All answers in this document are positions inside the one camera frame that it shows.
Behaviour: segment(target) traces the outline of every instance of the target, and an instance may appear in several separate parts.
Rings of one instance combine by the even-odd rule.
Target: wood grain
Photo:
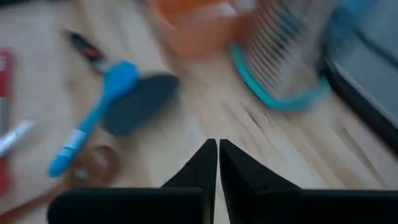
[[[55,186],[58,180],[46,175],[50,161],[101,91],[101,78],[68,46],[63,29],[87,35],[112,58],[142,70],[171,69],[182,81],[180,97],[130,138],[113,139],[98,128],[90,140],[121,154],[115,187],[158,187],[205,139],[228,138],[303,188],[398,189],[396,157],[334,94],[299,113],[269,110],[228,54],[178,58],[131,1],[32,1],[1,9],[0,29],[0,45],[12,47],[18,59],[12,124],[41,123],[41,135],[9,158],[12,186],[0,213]],[[229,223],[219,179],[215,218]],[[19,223],[45,223],[45,209]]]

